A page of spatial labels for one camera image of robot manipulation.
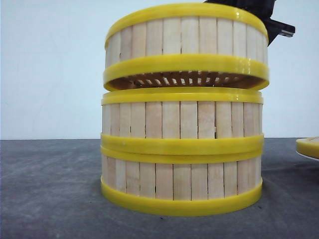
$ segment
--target gray table surface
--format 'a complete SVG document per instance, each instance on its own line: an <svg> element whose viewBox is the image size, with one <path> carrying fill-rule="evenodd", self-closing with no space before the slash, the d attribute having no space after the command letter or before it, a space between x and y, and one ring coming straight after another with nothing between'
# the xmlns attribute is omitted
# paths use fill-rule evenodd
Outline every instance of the gray table surface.
<svg viewBox="0 0 319 239"><path fill-rule="evenodd" d="M1 141L1 238L318 239L319 162L294 138L267 138L263 196L249 208L209 217L133 212L100 192L100 141Z"/></svg>

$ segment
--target white wall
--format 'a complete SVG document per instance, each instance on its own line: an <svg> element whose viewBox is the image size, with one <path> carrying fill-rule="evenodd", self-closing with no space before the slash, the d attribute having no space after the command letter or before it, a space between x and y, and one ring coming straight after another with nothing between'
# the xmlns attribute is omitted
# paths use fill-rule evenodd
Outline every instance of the white wall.
<svg viewBox="0 0 319 239"><path fill-rule="evenodd" d="M132 11L172 2L194 0L2 0L1 138L99 138L107 30ZM273 18L297 33L269 47L267 137L319 135L318 9L316 0L276 1Z"/></svg>

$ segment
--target yellow plastic rim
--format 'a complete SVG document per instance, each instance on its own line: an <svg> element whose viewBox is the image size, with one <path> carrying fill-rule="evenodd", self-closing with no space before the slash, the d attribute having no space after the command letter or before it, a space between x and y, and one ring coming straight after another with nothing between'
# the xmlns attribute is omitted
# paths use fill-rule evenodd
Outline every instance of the yellow plastic rim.
<svg viewBox="0 0 319 239"><path fill-rule="evenodd" d="M230 213L256 203L262 194L262 181L256 188L240 195L196 201L151 199L122 193L106 185L102 177L101 190L103 196L112 203L134 211L166 216L196 217Z"/></svg>
<svg viewBox="0 0 319 239"><path fill-rule="evenodd" d="M207 16L240 21L258 29L268 41L268 33L263 22L245 10L213 3L176 3L149 7L121 18L111 26L106 37L105 48L110 37L126 27L155 19L182 16Z"/></svg>
<svg viewBox="0 0 319 239"><path fill-rule="evenodd" d="M108 67L103 73L105 89L115 90L112 81L121 77L154 72L210 71L257 77L263 83L260 90L269 85L268 66L249 58L215 54L172 54L145 56L126 60Z"/></svg>
<svg viewBox="0 0 319 239"><path fill-rule="evenodd" d="M220 139L130 138L101 134L101 152L147 163L219 163L262 154L264 136Z"/></svg>
<svg viewBox="0 0 319 239"><path fill-rule="evenodd" d="M308 157L319 159L319 137L297 139L297 152Z"/></svg>
<svg viewBox="0 0 319 239"><path fill-rule="evenodd" d="M108 92L102 105L133 102L227 101L262 104L261 93L253 90L224 87L166 87Z"/></svg>

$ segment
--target stacked steamer baskets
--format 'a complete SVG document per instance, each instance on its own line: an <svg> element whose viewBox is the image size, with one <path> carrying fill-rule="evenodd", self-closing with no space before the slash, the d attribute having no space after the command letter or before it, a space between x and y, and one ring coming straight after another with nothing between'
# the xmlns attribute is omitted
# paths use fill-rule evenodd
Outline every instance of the stacked steamer baskets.
<svg viewBox="0 0 319 239"><path fill-rule="evenodd" d="M147 8L109 30L102 192L136 211L232 212L261 196L267 31L220 4Z"/></svg>

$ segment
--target white background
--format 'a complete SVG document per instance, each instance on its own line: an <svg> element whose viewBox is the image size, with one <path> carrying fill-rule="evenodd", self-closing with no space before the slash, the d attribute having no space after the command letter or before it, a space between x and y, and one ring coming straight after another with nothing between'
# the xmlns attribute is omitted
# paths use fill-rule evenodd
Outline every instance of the white background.
<svg viewBox="0 0 319 239"><path fill-rule="evenodd" d="M2 0L1 138L99 138L109 27L132 11L173 2L190 1ZM276 1L272 18L297 33L269 47L266 137L319 135L318 9L317 0Z"/></svg>

